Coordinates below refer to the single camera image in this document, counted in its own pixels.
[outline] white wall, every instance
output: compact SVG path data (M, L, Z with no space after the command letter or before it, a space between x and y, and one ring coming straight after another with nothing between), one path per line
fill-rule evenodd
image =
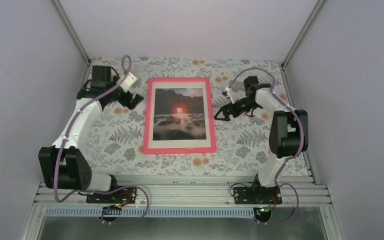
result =
M384 1L326 1L287 76L346 239L384 239Z
M60 0L89 57L282 62L317 0Z
M62 131L85 71L49 0L0 0L0 240L20 237L37 154Z

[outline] floral tablecloth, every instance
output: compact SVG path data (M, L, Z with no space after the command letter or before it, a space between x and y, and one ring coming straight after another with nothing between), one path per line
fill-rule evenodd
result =
M121 57L98 57L92 64L113 66L120 74L123 72ZM209 77L216 113L229 102L222 95L224 88L240 71L250 67L261 67L272 73L277 79L276 93L288 100L280 64L266 60L140 57L133 59L131 71L139 80L130 90L146 98L149 78ZM260 82L270 82L264 73L250 71L232 87L238 97L245 96L243 79L256 75ZM254 176L272 154L268 147L272 116L257 109L255 117L242 115L229 122L215 121L216 153L145 155L145 109L146 99L134 110L118 102L104 109L93 124L83 153L94 170L114 175ZM283 175L307 175L302 155L289 162Z

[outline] pink picture frame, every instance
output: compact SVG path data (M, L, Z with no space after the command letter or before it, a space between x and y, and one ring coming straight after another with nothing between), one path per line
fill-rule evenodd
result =
M148 80L144 154L215 153L208 77Z

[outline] misty water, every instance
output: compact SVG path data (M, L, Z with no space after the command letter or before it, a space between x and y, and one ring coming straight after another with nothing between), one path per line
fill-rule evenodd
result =
M204 114L156 114L153 120L153 140L207 139Z

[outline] cloudy sky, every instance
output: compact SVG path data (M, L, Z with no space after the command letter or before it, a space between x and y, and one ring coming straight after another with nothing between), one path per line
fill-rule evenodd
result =
M203 89L202 88L167 88L165 90L173 90L177 94L182 94L183 96L188 97L202 97Z

